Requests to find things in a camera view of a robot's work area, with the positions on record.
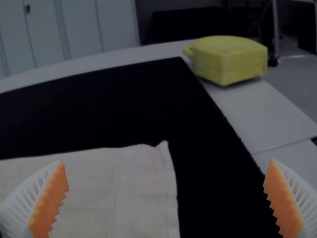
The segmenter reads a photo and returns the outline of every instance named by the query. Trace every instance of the black cloth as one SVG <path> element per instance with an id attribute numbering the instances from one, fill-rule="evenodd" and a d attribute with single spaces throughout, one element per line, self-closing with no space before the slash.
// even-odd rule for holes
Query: black cloth
<path id="1" fill-rule="evenodd" d="M 169 142 L 182 238 L 275 237 L 264 175 L 181 58 L 0 95 L 0 159 Z"/>

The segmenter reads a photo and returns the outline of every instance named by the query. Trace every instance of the yellow bag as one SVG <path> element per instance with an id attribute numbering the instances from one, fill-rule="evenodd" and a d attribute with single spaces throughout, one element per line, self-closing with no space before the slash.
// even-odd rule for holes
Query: yellow bag
<path id="1" fill-rule="evenodd" d="M 267 73 L 267 48 L 235 36 L 209 36 L 185 46 L 197 75 L 221 86 Z"/>

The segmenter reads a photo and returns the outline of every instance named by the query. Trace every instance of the table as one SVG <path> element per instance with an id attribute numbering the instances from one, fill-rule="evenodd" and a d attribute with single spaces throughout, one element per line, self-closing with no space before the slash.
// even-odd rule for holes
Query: table
<path id="1" fill-rule="evenodd" d="M 0 93 L 83 72 L 176 56 L 192 68 L 182 54 L 182 47 L 192 42 L 130 48 L 45 66 L 1 80 Z M 252 154 L 317 135 L 317 125 L 263 79 L 226 88 L 204 80 L 202 84 Z"/>

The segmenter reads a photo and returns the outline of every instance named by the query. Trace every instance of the towel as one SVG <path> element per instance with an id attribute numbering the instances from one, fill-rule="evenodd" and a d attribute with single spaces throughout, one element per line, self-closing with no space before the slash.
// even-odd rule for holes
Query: towel
<path id="1" fill-rule="evenodd" d="M 41 167 L 65 163 L 70 191 L 50 238 L 179 238 L 166 141 L 0 161 L 0 199 Z"/>

